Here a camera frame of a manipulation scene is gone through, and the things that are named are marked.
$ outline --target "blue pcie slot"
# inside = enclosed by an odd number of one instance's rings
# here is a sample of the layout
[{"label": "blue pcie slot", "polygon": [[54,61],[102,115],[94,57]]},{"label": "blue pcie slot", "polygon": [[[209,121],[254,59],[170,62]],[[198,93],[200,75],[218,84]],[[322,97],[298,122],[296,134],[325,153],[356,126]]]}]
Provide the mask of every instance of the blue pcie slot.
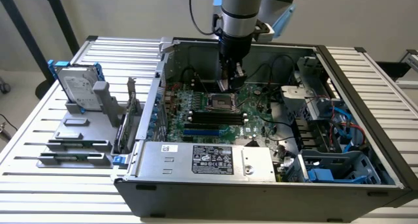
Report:
[{"label": "blue pcie slot", "polygon": [[220,136],[220,130],[184,130],[184,135]]}]

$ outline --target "sticker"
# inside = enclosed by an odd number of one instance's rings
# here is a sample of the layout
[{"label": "sticker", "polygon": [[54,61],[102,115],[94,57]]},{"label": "sticker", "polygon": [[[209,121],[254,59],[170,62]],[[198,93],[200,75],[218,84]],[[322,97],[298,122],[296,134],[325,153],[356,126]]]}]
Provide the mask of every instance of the sticker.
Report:
[{"label": "sticker", "polygon": [[233,147],[194,146],[192,171],[196,174],[234,174]]},{"label": "sticker", "polygon": [[93,92],[93,83],[83,77],[65,77],[74,101],[87,110],[101,110],[97,94]]},{"label": "sticker", "polygon": [[162,152],[178,152],[178,145],[164,145]]}]

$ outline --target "black pole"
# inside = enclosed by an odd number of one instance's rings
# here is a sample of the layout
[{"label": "black pole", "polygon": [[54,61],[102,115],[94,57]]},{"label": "black pole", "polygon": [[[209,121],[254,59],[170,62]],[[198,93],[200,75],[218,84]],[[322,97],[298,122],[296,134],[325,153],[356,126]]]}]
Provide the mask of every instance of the black pole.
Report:
[{"label": "black pole", "polygon": [[77,36],[74,35],[74,31],[71,28],[71,24],[70,24],[70,20],[69,20],[67,14],[66,14],[63,4],[62,4],[61,0],[49,0],[49,2],[51,5],[51,8],[53,8],[55,17],[59,21],[61,29],[63,31],[73,55],[77,55],[77,53],[81,49],[81,46],[78,43]]},{"label": "black pole", "polygon": [[33,33],[30,31],[29,25],[25,21],[25,18],[22,17],[21,11],[18,9],[18,6],[15,4],[14,0],[0,0],[3,3],[3,6],[6,8],[6,11],[9,13],[9,16],[11,17],[14,24],[17,26],[17,29],[21,33],[22,38],[25,39],[25,42],[27,44],[27,47],[31,51],[33,57],[38,63],[39,69],[42,70],[42,73],[46,76],[46,81],[41,83],[41,85],[37,88],[35,94],[38,98],[42,98],[45,93],[49,91],[51,85],[55,82],[53,73],[49,70],[49,64],[47,60],[45,58],[45,55],[39,49],[39,46],[37,44],[37,40],[33,36]]}]

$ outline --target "motherboard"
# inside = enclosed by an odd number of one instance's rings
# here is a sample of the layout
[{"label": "motherboard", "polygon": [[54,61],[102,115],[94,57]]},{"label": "motherboard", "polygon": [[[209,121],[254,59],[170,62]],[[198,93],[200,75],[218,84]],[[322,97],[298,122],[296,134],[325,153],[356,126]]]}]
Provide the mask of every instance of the motherboard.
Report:
[{"label": "motherboard", "polygon": [[233,93],[196,91],[190,85],[169,86],[165,101],[169,118],[168,141],[248,145],[277,148],[268,133],[272,119],[266,86],[245,84]]}]

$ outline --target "metal rack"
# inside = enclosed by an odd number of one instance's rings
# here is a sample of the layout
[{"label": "metal rack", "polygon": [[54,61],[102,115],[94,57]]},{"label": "metal rack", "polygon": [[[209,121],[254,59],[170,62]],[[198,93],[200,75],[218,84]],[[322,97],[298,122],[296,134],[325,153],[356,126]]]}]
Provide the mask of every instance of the metal rack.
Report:
[{"label": "metal rack", "polygon": [[[137,77],[137,93],[148,100],[150,74],[157,68],[160,40],[98,37],[86,41],[73,63],[101,62],[111,94],[127,101],[126,82]],[[354,48],[329,47],[352,84],[383,128],[418,175],[417,109],[399,86],[367,53]],[[34,109],[9,146],[0,153],[0,222],[7,223],[139,223],[194,220],[142,219],[131,214],[110,175],[126,170],[38,168],[38,156],[67,112],[66,95],[58,82]],[[380,208],[356,224],[413,224],[418,222],[418,200],[401,208]]]}]

